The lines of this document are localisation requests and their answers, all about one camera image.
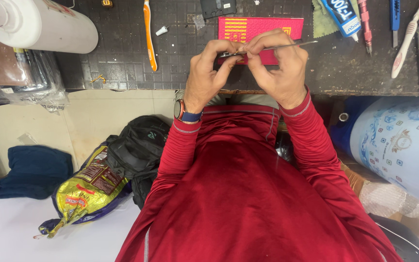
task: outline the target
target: red screwdriver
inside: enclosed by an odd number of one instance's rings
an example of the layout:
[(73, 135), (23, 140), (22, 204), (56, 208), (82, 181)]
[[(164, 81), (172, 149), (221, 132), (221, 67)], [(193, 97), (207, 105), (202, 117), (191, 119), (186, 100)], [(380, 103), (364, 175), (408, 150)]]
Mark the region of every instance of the red screwdriver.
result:
[(370, 24), (368, 23), (370, 16), (368, 14), (368, 10), (366, 9), (366, 0), (358, 0), (358, 5), (360, 6), (360, 16), (361, 21), (363, 22), (363, 34), (364, 34), (364, 41), (366, 42), (366, 51), (371, 56), (371, 29)]

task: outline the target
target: black backpack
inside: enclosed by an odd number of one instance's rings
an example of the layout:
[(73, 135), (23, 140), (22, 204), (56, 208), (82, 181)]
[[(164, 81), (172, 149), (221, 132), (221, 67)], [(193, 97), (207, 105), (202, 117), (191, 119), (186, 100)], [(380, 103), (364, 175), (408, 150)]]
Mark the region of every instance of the black backpack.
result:
[(140, 116), (119, 136), (107, 139), (106, 163), (118, 176), (131, 180), (134, 203), (140, 209), (158, 174), (158, 166), (170, 126), (156, 116)]

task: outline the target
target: blue utility knife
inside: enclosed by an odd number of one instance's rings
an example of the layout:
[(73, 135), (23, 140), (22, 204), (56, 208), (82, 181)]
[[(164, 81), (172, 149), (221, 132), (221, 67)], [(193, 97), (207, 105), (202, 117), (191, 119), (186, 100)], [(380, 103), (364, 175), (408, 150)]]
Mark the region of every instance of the blue utility knife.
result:
[(399, 44), (400, 0), (391, 0), (391, 30), (393, 31), (393, 47)]

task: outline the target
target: brown cardboard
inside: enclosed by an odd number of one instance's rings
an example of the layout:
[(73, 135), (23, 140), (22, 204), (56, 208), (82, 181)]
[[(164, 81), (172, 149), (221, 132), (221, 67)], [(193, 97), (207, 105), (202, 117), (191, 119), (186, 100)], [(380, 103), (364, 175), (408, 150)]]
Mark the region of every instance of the brown cardboard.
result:
[[(353, 192), (359, 197), (361, 189), (368, 183), (381, 183), (388, 184), (389, 182), (380, 176), (377, 176), (367, 168), (358, 164), (353, 158), (346, 154), (337, 151), (337, 155), (340, 158), (342, 164), (341, 169), (346, 173), (350, 181), (350, 186)], [(399, 212), (394, 213), (389, 217), (390, 219), (399, 221), (400, 223), (407, 226), (415, 235), (419, 237), (419, 216), (411, 218), (402, 215)]]

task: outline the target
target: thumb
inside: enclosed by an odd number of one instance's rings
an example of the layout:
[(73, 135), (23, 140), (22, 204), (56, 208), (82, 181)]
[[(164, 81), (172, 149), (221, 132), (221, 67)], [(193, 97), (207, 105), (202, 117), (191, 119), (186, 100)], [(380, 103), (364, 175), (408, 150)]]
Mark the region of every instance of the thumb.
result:
[(227, 77), (229, 77), (230, 71), (234, 68), (237, 61), (242, 59), (242, 56), (233, 56), (227, 58), (221, 65), (215, 76), (215, 83), (217, 83), (217, 85), (223, 86), (227, 81)]
[(271, 80), (272, 75), (271, 73), (266, 70), (263, 63), (261, 63), (260, 55), (253, 55), (250, 52), (247, 52), (248, 57), (248, 68), (250, 69), (251, 73), (255, 77), (258, 85), (264, 89), (264, 86), (268, 81)]

